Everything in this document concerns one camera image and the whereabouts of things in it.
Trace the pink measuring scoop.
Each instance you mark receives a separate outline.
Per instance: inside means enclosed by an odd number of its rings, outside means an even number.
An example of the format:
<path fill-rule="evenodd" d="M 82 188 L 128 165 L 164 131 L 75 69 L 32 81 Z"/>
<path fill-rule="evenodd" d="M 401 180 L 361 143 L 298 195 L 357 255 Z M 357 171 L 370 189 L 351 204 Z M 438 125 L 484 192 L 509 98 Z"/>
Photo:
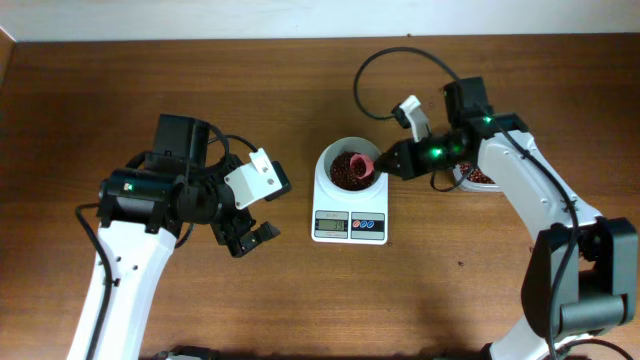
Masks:
<path fill-rule="evenodd" d="M 355 178 L 367 178 L 374 173 L 373 160 L 366 154 L 355 153 L 350 158 L 349 169 Z"/>

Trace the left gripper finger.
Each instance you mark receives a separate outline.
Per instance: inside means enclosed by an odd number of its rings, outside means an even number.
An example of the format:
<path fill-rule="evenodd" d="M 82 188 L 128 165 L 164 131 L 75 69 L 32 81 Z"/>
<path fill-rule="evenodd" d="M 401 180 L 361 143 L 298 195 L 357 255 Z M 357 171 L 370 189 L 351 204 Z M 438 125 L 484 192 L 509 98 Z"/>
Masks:
<path fill-rule="evenodd" d="M 250 245 L 252 248 L 278 237 L 281 231 L 270 222 L 262 223 L 256 230 L 251 233 Z"/>
<path fill-rule="evenodd" d="M 279 184 L 281 185 L 281 187 L 277 190 L 272 192 L 271 194 L 269 194 L 268 196 L 265 197 L 266 201 L 273 201 L 285 194 L 287 194 L 288 192 L 290 192 L 292 190 L 292 184 L 289 180 L 289 178 L 287 177 L 281 163 L 279 161 L 274 161 L 272 163 L 273 168 L 275 170 L 275 174 L 277 175 L 277 179 L 279 181 Z"/>

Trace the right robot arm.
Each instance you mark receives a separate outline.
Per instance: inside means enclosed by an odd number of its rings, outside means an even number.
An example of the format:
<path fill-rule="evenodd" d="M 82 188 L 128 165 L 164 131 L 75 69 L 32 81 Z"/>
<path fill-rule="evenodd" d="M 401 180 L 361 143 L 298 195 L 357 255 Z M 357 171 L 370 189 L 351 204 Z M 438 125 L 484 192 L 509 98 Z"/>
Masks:
<path fill-rule="evenodd" d="M 500 189 L 525 224 L 534 248 L 520 296 L 523 316 L 484 359 L 561 359 L 577 345 L 625 325 L 636 314 L 638 233 L 626 218 L 608 219 L 587 204 L 541 154 L 524 121 L 497 113 L 482 78 L 447 84 L 450 130 L 434 135 L 419 100 L 392 118 L 409 139 L 375 162 L 379 172 L 411 180 L 469 163 Z"/>

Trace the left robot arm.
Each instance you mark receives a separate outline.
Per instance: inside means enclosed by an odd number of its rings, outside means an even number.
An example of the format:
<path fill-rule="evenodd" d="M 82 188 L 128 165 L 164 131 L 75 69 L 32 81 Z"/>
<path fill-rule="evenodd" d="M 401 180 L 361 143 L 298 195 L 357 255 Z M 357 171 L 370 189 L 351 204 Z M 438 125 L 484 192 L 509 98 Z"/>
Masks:
<path fill-rule="evenodd" d="M 290 191 L 282 165 L 257 147 L 243 162 L 230 139 L 206 121 L 162 114 L 152 149 L 102 182 L 98 228 L 76 208 L 96 258 L 69 358 L 138 358 L 163 270 L 195 226 L 210 226 L 234 258 L 279 235 L 248 208 Z"/>

